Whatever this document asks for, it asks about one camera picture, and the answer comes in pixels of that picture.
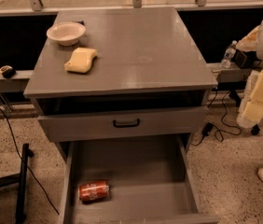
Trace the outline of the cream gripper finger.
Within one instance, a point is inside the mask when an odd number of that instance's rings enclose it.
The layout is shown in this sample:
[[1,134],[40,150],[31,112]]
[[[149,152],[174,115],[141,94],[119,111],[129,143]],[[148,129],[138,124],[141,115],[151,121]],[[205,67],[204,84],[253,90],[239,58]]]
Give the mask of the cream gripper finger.
[[236,118],[237,124],[243,128],[252,128],[263,119],[263,104],[250,101],[241,103],[239,114]]

